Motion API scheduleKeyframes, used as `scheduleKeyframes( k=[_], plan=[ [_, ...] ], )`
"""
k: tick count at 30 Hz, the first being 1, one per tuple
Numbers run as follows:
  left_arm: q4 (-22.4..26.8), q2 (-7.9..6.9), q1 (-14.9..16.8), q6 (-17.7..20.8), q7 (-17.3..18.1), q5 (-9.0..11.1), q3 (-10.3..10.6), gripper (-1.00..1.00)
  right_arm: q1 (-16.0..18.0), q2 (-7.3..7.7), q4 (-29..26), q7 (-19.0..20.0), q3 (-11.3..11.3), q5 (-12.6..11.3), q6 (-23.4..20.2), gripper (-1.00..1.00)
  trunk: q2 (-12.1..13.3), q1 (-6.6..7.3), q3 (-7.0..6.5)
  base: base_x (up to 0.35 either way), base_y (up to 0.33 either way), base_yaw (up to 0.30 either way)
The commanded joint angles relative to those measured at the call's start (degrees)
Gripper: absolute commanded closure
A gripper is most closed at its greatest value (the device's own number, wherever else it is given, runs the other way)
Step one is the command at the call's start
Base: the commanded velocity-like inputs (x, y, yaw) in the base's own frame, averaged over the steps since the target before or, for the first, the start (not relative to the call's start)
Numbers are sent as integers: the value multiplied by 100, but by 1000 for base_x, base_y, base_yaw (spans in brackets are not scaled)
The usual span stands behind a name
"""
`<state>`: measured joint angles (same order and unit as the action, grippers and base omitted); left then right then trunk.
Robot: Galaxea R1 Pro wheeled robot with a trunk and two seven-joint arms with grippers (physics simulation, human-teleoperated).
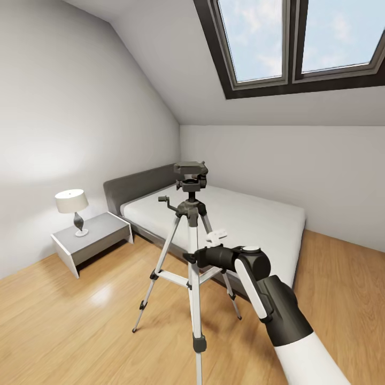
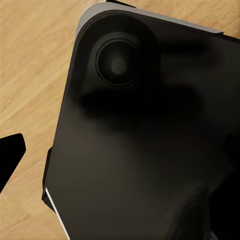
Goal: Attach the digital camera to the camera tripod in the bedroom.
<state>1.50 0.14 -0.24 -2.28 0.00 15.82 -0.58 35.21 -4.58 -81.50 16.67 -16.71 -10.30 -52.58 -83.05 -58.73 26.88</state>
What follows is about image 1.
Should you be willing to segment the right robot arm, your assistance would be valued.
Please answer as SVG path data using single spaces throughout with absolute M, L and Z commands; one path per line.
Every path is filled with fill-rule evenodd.
M 207 247 L 183 253 L 199 268 L 209 265 L 236 272 L 265 324 L 288 385 L 351 385 L 298 308 L 294 291 L 277 275 L 260 247 L 224 247 L 225 229 L 207 234 Z

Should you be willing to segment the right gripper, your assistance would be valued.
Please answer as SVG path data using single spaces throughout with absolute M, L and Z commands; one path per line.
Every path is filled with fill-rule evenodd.
M 199 268 L 204 268 L 209 265 L 213 267 L 223 268 L 221 264 L 221 254 L 226 249 L 221 243 L 218 247 L 210 247 L 198 249 L 193 253 L 183 253 L 183 257 L 191 264 L 197 263 Z M 224 269 L 224 268 L 223 268 Z

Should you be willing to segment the camera tripod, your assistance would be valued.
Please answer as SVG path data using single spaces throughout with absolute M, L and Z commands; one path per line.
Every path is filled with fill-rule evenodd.
M 206 175 L 209 173 L 209 169 L 204 165 L 205 161 L 198 163 L 197 161 L 181 161 L 174 164 L 174 172 L 180 174 L 192 174 L 192 179 L 176 180 L 176 190 L 182 188 L 183 192 L 188 192 L 189 199 L 182 202 L 178 208 L 170 205 L 170 197 L 160 196 L 158 197 L 159 202 L 167 202 L 167 208 L 175 211 L 175 218 L 173 220 L 170 232 L 166 239 L 163 251 L 161 252 L 160 258 L 156 268 L 153 270 L 150 279 L 151 285 L 149 287 L 148 293 L 145 297 L 145 300 L 141 302 L 140 305 L 140 315 L 138 317 L 133 333 L 137 330 L 138 323 L 140 321 L 143 310 L 147 306 L 149 296 L 155 284 L 155 281 L 162 277 L 166 280 L 172 281 L 179 284 L 185 288 L 188 288 L 189 291 L 189 300 L 190 300 L 190 310 L 191 310 L 191 320 L 192 320 L 192 337 L 193 337 L 193 348 L 196 352 L 196 373 L 197 373 L 197 385 L 202 385 L 202 355 L 201 352 L 205 352 L 207 349 L 207 344 L 205 336 L 202 334 L 202 324 L 201 324 L 201 304 L 200 304 L 200 287 L 204 282 L 215 276 L 217 273 L 221 272 L 223 274 L 225 284 L 227 285 L 228 293 L 232 302 L 234 304 L 238 318 L 242 320 L 240 316 L 236 303 L 235 303 L 235 293 L 230 287 L 228 277 L 226 274 L 227 269 L 213 267 L 210 270 L 206 271 L 202 275 L 199 275 L 199 267 L 197 263 L 191 264 L 188 262 L 188 279 L 181 277 L 179 275 L 165 271 L 161 267 L 163 266 L 164 260 L 172 243 L 172 239 L 175 235 L 176 229 L 180 223 L 180 220 L 183 215 L 187 216 L 188 220 L 188 253 L 193 253 L 197 251 L 198 248 L 198 215 L 201 215 L 203 225 L 205 227 L 206 233 L 209 234 L 213 232 L 209 218 L 207 216 L 206 205 L 203 202 L 200 202 L 195 198 L 195 192 L 205 189 L 207 185 Z

